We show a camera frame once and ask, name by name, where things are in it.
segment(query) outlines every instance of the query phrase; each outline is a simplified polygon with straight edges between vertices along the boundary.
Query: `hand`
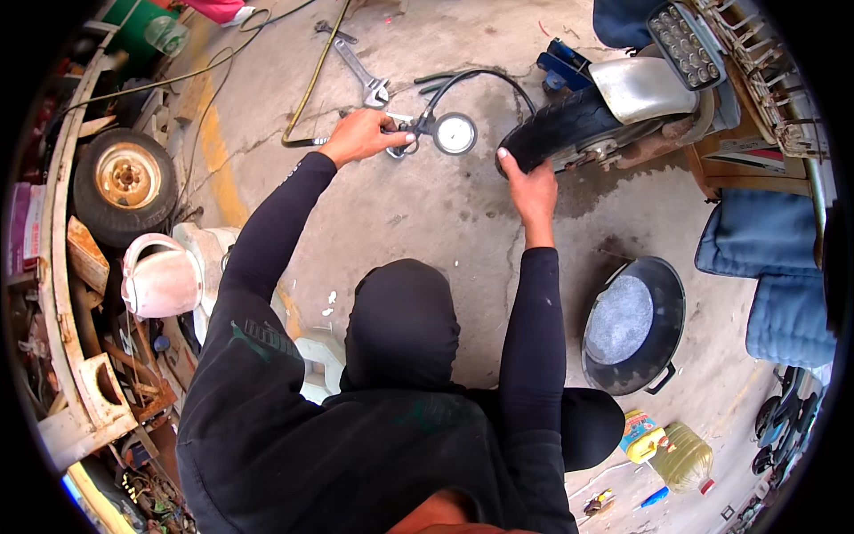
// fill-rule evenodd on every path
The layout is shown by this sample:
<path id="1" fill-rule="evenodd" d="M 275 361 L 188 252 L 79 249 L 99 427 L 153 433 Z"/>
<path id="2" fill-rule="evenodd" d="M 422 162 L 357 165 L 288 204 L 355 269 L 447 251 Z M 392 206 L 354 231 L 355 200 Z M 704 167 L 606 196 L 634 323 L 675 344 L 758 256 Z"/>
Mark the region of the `hand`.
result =
<path id="1" fill-rule="evenodd" d="M 498 149 L 498 161 L 510 181 L 510 197 L 525 226 L 525 249 L 554 247 L 552 217 L 558 202 L 558 181 L 552 160 L 525 174 L 516 158 L 505 148 Z"/>
<path id="2" fill-rule="evenodd" d="M 338 121 L 329 141 L 318 152 L 331 159 L 339 169 L 351 161 L 364 160 L 392 146 L 414 143 L 415 134 L 382 133 L 397 130 L 395 120 L 376 109 L 357 109 Z"/>

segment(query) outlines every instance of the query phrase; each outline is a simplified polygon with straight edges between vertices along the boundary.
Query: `led headlight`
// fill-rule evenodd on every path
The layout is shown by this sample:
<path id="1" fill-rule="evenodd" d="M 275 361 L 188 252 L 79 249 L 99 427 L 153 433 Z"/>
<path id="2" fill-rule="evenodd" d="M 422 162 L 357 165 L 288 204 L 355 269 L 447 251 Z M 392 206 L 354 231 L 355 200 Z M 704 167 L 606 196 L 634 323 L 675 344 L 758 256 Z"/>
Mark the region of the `led headlight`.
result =
<path id="1" fill-rule="evenodd" d="M 678 2 L 655 9 L 646 21 L 652 40 L 690 91 L 718 85 L 727 78 L 717 42 Z"/>

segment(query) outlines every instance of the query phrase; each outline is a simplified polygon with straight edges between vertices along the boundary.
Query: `red bottle cap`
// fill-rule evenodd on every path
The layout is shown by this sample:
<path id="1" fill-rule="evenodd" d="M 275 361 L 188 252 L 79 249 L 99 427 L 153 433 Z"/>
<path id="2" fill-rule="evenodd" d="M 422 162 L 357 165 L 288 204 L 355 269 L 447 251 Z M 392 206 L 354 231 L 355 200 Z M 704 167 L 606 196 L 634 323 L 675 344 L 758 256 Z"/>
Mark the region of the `red bottle cap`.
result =
<path id="1" fill-rule="evenodd" d="M 714 486 L 715 486 L 715 481 L 714 481 L 714 480 L 712 480 L 711 478 L 709 478 L 708 480 L 706 480 L 706 481 L 705 481 L 705 483 L 704 483 L 702 486 L 700 486 L 700 488 L 699 488 L 699 492 L 700 492 L 700 494 L 705 495 L 705 494 L 706 494 L 706 493 L 708 493 L 708 492 L 709 492 L 709 490 L 711 490 Z"/>

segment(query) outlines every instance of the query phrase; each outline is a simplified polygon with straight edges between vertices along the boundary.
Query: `silver fender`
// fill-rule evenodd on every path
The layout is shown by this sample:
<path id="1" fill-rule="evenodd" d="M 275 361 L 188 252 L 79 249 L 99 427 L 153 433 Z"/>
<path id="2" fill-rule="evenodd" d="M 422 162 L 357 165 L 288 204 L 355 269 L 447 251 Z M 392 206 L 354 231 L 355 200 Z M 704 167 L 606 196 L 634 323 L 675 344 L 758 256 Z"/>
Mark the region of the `silver fender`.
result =
<path id="1" fill-rule="evenodd" d="M 699 96 L 682 85 L 660 57 L 627 57 L 593 63 L 590 76 L 614 117 L 634 124 L 670 114 L 692 113 Z"/>

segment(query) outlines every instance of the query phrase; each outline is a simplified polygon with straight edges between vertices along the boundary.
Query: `pliers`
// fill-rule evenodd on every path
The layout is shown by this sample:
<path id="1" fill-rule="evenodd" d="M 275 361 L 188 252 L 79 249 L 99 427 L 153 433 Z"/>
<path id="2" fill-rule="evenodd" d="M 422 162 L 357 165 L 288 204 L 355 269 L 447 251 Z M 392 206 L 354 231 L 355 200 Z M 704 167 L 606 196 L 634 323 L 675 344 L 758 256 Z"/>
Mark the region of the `pliers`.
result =
<path id="1" fill-rule="evenodd" d="M 426 76 L 422 76 L 421 78 L 416 78 L 412 82 L 414 84 L 425 84 L 425 83 L 427 83 L 429 81 L 433 81 L 435 79 L 445 79 L 445 78 L 451 79 L 461 72 L 464 72 L 464 71 L 459 71 L 459 70 L 458 71 L 444 71 L 441 73 L 428 74 Z M 442 88 L 442 86 L 445 85 L 446 82 L 447 82 L 447 80 L 441 82 L 440 84 L 433 84 L 433 85 L 428 85 L 427 87 L 422 87 L 421 89 L 418 90 L 418 94 L 419 95 L 426 95 L 427 93 L 431 93 L 433 91 L 439 91 Z"/>

